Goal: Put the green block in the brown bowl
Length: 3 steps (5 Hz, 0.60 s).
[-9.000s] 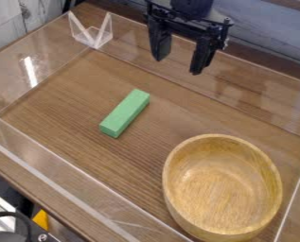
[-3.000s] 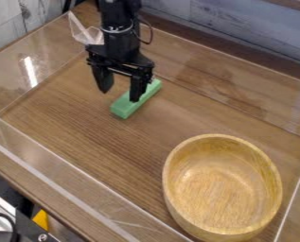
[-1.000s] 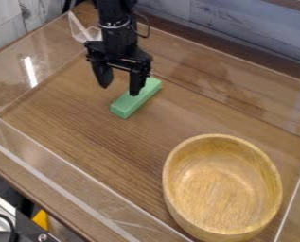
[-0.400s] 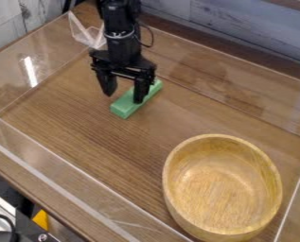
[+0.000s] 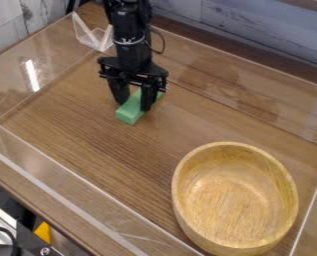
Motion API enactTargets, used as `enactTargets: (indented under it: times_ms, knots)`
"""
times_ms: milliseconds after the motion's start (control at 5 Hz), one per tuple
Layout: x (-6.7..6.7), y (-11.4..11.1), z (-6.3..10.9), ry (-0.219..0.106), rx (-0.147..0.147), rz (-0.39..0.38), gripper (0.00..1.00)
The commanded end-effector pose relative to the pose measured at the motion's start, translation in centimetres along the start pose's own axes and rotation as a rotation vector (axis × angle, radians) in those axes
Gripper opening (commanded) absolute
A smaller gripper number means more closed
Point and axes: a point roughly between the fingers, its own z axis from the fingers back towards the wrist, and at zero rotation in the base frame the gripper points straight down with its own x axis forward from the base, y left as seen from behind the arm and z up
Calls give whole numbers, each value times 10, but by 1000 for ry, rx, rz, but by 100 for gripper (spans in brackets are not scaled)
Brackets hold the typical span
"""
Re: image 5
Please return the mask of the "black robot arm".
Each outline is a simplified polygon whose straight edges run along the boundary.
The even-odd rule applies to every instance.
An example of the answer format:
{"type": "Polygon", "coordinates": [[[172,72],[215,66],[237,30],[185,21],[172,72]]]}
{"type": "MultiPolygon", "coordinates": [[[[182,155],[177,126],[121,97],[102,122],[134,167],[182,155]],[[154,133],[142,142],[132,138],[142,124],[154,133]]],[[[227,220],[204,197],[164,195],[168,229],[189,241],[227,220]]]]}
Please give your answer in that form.
{"type": "Polygon", "coordinates": [[[169,72],[153,62],[150,26],[152,5],[149,0],[104,0],[105,12],[113,25],[113,43],[117,56],[101,57],[100,76],[120,105],[130,97],[130,85],[141,88],[141,110],[148,112],[158,93],[166,92],[169,72]]]}

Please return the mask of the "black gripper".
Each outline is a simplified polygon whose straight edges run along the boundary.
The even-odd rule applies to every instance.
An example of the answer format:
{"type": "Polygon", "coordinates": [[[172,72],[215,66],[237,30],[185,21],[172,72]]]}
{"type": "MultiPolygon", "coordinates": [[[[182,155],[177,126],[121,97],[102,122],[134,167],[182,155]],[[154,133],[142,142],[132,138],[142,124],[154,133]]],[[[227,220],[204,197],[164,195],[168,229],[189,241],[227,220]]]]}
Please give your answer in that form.
{"type": "Polygon", "coordinates": [[[141,87],[141,110],[148,112],[157,101],[158,91],[168,89],[169,72],[153,62],[153,51],[146,40],[132,45],[116,45],[117,56],[101,57],[100,75],[102,78],[112,79],[109,87],[116,102],[122,105],[130,97],[130,84],[141,85],[145,82],[157,82],[157,87],[144,84],[141,87]]]}

